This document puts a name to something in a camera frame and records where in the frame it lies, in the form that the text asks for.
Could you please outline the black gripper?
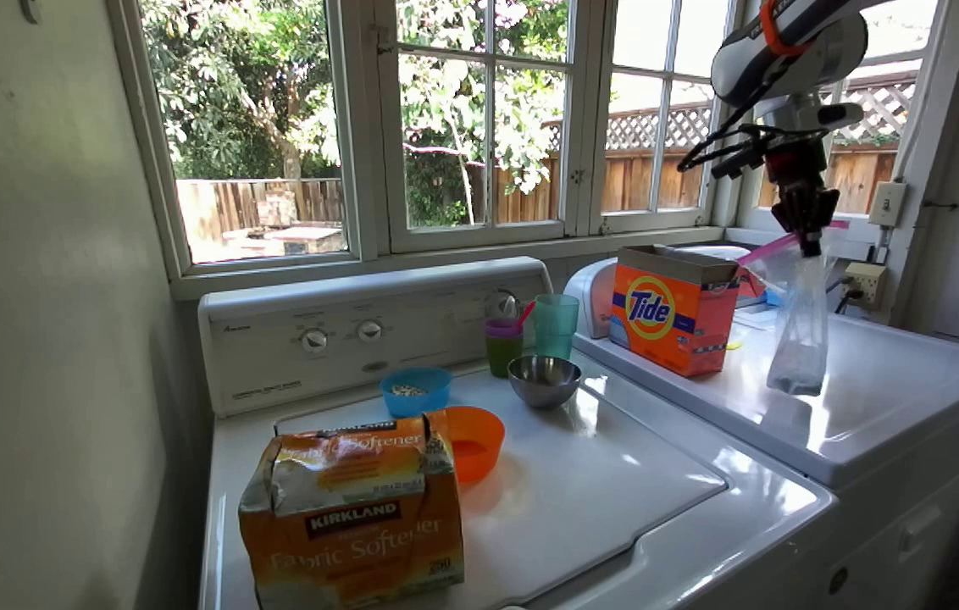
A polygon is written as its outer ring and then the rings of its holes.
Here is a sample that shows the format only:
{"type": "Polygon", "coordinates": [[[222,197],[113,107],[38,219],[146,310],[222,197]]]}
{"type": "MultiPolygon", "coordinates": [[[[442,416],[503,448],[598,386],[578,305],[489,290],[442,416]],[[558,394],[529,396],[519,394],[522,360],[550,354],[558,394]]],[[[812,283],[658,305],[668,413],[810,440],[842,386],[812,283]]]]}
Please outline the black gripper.
{"type": "Polygon", "coordinates": [[[801,235],[801,255],[820,258],[820,231],[835,219],[837,188],[824,181],[824,140],[791,140],[767,152],[767,177],[779,188],[773,218],[783,231],[801,235]]]}

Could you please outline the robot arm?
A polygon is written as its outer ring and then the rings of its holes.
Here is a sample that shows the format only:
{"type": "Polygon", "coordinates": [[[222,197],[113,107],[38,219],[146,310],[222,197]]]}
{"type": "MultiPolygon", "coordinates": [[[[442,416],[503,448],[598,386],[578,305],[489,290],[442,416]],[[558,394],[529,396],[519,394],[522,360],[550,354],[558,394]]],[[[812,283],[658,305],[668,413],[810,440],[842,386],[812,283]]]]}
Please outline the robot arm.
{"type": "Polygon", "coordinates": [[[776,224],[802,258],[824,255],[824,231],[842,194],[824,181],[824,140],[858,126],[858,102],[824,102],[820,89],[843,80],[868,54],[866,5],[877,0],[761,0],[713,58],[713,90],[732,105],[724,149],[713,171],[739,177],[763,167],[779,188],[776,224]]]}

